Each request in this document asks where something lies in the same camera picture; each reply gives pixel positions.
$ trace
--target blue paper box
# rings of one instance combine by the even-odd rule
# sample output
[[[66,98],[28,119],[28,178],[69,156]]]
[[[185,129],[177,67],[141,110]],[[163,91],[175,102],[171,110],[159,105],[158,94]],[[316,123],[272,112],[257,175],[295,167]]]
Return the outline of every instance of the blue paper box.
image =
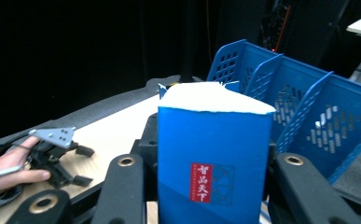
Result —
[[[273,112],[217,82],[172,86],[158,113],[160,223],[258,223]]]

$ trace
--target red label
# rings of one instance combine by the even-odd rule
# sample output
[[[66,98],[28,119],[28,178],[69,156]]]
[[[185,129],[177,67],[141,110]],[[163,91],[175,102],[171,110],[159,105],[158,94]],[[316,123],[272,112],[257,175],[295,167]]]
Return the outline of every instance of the red label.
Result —
[[[191,163],[189,199],[192,202],[209,203],[212,194],[213,165]]]

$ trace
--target blue storage crate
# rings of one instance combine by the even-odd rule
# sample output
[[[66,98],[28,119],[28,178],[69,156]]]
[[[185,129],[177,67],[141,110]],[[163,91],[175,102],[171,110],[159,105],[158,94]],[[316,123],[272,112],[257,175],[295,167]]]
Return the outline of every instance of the blue storage crate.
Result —
[[[253,74],[244,94],[276,108],[271,134],[276,142],[308,89],[329,73],[281,55],[271,59],[269,68],[272,73],[259,69]]]
[[[239,81],[238,92],[244,93],[250,77],[258,66],[276,55],[277,53],[245,40],[227,44],[217,51],[206,81]]]
[[[307,157],[333,184],[361,152],[361,85],[327,75],[305,94],[277,150]]]

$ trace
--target wooden table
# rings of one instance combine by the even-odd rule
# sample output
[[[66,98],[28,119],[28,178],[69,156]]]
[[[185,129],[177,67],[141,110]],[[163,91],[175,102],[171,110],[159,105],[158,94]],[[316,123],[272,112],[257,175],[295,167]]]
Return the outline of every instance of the wooden table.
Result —
[[[62,189],[74,197],[104,181],[109,163],[116,156],[128,154],[134,140],[142,137],[148,117],[158,111],[158,101],[159,96],[155,95],[76,130],[73,140],[93,148],[95,154],[86,158],[70,152],[61,158],[61,164],[71,175],[84,175],[93,181],[87,188],[71,185]],[[52,186],[47,182],[26,186],[17,199],[0,207],[0,223],[5,223],[23,201],[45,189]],[[158,223],[157,204],[148,203],[147,210],[148,223]]]

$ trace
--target human hand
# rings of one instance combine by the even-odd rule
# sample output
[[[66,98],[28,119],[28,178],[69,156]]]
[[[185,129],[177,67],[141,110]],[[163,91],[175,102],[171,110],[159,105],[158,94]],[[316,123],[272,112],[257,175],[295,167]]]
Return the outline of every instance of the human hand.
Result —
[[[23,166],[31,152],[30,149],[39,139],[31,136],[27,138],[20,147],[14,147],[3,156],[0,157],[0,171],[13,168],[15,166]],[[0,192],[10,189],[21,183],[35,183],[50,178],[49,171],[46,170],[19,170],[18,172],[0,176]]]

